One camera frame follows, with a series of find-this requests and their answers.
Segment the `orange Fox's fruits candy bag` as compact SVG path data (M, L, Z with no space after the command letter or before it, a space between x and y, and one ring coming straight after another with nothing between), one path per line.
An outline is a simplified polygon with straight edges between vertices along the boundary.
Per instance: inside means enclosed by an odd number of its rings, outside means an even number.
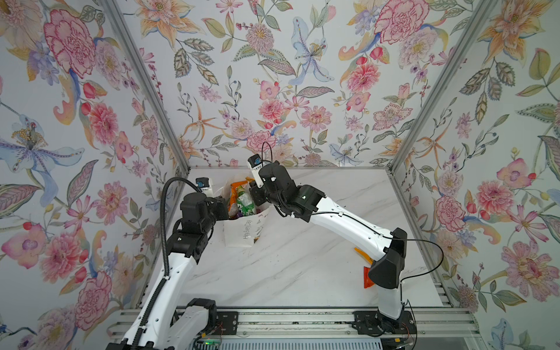
M228 214L231 220L248 217L257 213L256 205L249 193L252 178L236 180L230 184Z

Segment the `green Fox's spring tea bag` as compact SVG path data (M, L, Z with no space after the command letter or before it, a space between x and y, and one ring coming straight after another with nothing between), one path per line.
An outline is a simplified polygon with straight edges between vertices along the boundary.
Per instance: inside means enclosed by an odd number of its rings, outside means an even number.
M242 187L238 186L236 188L237 193L237 206L239 211L244 217L249 217L257 213L255 202L252 200L251 195Z

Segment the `white paper gift bag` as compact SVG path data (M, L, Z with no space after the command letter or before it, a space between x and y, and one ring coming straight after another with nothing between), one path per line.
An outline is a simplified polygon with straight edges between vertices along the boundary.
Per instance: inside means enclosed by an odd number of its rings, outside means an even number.
M226 209L230 214L230 218L223 223L223 235L227 247L249 248L254 246L265 227L265 221L271 211L269 204L256 207L256 213L248 216L241 212L237 203L230 204L232 185L240 182L246 192L249 192L249 182L253 180L253 176L248 171L242 171L228 178L225 184L220 185L217 189L217 194L226 199Z

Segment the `yellow orange biscuit packet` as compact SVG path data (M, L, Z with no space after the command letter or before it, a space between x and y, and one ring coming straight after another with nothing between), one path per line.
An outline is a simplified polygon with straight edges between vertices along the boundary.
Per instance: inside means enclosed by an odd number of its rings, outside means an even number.
M372 265L374 263L374 260L365 252L363 252L361 249L355 247L354 251L357 252L357 254L368 264L368 265Z

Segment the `red orange snack packet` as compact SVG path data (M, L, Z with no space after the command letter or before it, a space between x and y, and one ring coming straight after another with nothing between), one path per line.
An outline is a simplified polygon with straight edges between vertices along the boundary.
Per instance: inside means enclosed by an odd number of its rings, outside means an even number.
M370 272L370 268L367 266L363 267L363 288L364 289L368 289L370 287L373 287L373 285L375 284L369 277L369 272Z

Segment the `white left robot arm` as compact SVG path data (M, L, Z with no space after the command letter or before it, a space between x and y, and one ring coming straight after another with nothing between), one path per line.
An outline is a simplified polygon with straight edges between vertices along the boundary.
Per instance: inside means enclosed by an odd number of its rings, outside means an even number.
M163 270L147 304L123 339L108 349L196 349L196 343L218 327L216 302L195 298L176 314L182 288L206 249L214 226L228 219L227 199L195 192L180 205L182 219L162 246Z

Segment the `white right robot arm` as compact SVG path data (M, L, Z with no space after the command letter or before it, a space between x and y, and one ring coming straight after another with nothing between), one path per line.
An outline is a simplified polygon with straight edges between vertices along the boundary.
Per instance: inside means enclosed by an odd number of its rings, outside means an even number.
M379 335L396 334L405 322L401 273L405 267L407 233L363 220L311 185L296 185L279 162L254 154L247 160L255 184L250 194L257 205L273 205L283 217L292 217L326 228L372 258L369 279L378 288L379 304L372 324Z

